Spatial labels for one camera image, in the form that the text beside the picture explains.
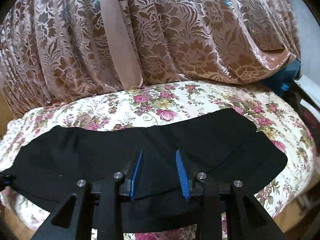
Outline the black pants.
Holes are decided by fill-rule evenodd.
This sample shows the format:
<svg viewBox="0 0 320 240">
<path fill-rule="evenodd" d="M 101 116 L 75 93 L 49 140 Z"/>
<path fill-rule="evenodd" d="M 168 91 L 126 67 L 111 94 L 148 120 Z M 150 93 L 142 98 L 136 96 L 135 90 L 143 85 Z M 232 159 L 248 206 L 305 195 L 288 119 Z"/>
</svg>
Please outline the black pants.
<svg viewBox="0 0 320 240">
<path fill-rule="evenodd" d="M 135 199 L 119 194 L 135 150 L 143 160 Z M 175 154 L 194 165 L 196 197 L 182 195 Z M 220 239 L 221 213 L 233 239 L 280 234 L 255 194 L 287 165 L 287 156 L 231 108 L 173 124 L 89 131 L 55 126 L 23 146 L 1 172 L 11 187 L 50 212 L 35 239 L 122 239 L 125 233 L 196 225 L 197 239 Z"/>
</svg>

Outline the floral quilted bedspread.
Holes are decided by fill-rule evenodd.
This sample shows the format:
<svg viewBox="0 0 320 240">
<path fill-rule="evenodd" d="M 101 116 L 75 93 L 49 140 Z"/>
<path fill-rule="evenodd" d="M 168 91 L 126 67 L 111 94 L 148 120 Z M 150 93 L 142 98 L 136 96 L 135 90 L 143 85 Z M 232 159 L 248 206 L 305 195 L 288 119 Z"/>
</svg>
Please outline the floral quilted bedspread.
<svg viewBox="0 0 320 240">
<path fill-rule="evenodd" d="M 275 217 L 308 186 L 315 166 L 316 146 L 295 110 L 261 85 L 237 87 L 185 81 L 32 109 L 8 123 L 1 141 L 1 169 L 12 165 L 22 146 L 57 125 L 116 131 L 166 125 L 225 108 L 232 108 L 252 121 L 288 158 L 280 175 L 256 195 Z"/>
</svg>

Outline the blue bag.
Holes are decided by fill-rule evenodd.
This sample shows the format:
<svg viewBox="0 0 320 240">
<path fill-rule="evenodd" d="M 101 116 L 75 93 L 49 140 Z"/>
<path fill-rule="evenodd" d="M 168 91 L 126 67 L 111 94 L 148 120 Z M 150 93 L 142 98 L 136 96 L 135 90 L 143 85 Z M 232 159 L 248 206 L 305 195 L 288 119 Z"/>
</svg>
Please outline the blue bag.
<svg viewBox="0 0 320 240">
<path fill-rule="evenodd" d="M 271 89 L 277 96 L 282 97 L 289 90 L 295 78 L 300 74 L 301 61 L 295 59 L 276 74 L 261 80 L 260 82 Z"/>
</svg>

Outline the brown floral curtain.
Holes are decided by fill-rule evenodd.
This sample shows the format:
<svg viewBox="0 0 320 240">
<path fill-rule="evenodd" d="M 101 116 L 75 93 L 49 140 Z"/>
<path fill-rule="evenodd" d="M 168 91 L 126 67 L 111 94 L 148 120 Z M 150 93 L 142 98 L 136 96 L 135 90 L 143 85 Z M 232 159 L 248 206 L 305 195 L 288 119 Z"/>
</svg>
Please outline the brown floral curtain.
<svg viewBox="0 0 320 240">
<path fill-rule="evenodd" d="M 16 0 L 1 22 L 1 93 L 20 118 L 144 85 L 253 83 L 299 57 L 290 0 Z"/>
</svg>

